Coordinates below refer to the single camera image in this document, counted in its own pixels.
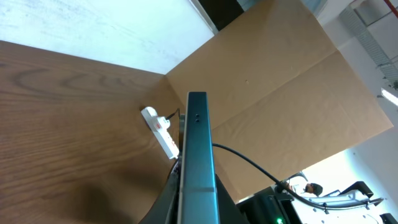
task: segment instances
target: white power strip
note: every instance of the white power strip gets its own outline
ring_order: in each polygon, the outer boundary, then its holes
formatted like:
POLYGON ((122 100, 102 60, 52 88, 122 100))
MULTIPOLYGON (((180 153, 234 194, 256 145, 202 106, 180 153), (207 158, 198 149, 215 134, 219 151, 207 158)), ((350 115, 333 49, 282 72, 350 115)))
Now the white power strip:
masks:
POLYGON ((180 151, 167 132, 167 128, 170 127, 170 121, 166 120, 165 117, 158 116, 156 110, 150 106, 144 108, 141 114, 150 127, 150 130, 155 134, 167 157, 169 159, 176 159, 180 151))

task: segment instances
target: black cable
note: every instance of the black cable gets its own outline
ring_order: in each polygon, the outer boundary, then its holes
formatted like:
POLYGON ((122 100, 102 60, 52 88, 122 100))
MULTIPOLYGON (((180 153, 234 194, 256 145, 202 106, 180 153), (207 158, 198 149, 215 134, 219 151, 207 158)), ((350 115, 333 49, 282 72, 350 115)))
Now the black cable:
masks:
POLYGON ((169 120, 170 118, 172 118, 177 112, 178 112, 178 118, 180 119, 180 108, 177 108, 177 110, 174 113, 172 113, 166 117, 166 120, 169 120))
POLYGON ((365 207, 367 205, 372 205, 374 203, 380 203, 383 201, 383 198, 377 198, 374 200, 370 200, 368 202, 359 202, 357 204, 354 205, 344 205, 344 206, 323 206, 323 205, 319 205, 317 203, 313 203, 308 201, 307 199, 299 196, 298 194, 296 194, 294 191, 290 190, 288 187, 286 187, 281 181, 279 181, 278 179, 276 179, 273 175, 271 175, 270 173, 268 173, 266 170, 264 170, 263 168, 261 168, 259 165, 257 165, 255 162, 253 162, 252 160, 250 160, 249 158, 247 158, 246 156, 242 155, 240 152, 237 152, 229 147, 217 144, 217 143, 213 143, 214 147, 219 147, 222 149, 225 149, 229 152, 232 152, 233 154, 239 156, 240 158, 244 159, 245 161, 247 161, 248 163, 252 164, 255 168, 257 168, 259 171, 261 171, 263 174, 265 174, 266 176, 268 176, 271 180, 273 180, 276 185, 278 185, 279 187, 283 188, 284 190, 288 191, 288 193, 290 193, 293 197, 295 197, 297 200, 303 202, 306 205, 309 205, 311 207, 314 208, 319 208, 321 210, 346 210, 346 209, 352 209, 352 208, 359 208, 359 207, 365 207))

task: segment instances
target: white wall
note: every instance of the white wall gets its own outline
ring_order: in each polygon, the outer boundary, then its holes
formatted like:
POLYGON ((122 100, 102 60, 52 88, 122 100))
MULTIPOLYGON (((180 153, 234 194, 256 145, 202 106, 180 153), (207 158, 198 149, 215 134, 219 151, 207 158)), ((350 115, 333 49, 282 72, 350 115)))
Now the white wall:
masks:
POLYGON ((2 0, 0 40, 166 74, 213 33, 189 0, 2 0))

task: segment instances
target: cardboard box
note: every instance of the cardboard box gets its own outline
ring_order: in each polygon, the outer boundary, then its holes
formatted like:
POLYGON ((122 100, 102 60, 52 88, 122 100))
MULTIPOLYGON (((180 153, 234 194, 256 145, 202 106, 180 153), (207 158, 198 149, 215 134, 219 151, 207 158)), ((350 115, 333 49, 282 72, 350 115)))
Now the cardboard box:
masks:
MULTIPOLYGON (((299 0, 263 1, 167 74, 185 104, 209 97, 213 142, 286 178, 392 124, 299 0)), ((215 149, 216 170, 235 200, 272 182, 215 149)))

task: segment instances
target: wood grain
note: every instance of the wood grain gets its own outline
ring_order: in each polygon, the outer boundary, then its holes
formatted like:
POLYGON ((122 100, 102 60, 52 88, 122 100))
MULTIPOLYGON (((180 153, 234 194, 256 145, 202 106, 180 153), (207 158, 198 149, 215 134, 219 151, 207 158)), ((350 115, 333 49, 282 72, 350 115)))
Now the wood grain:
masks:
POLYGON ((149 105, 182 107, 163 75, 0 42, 0 223, 138 222, 172 162, 149 105))

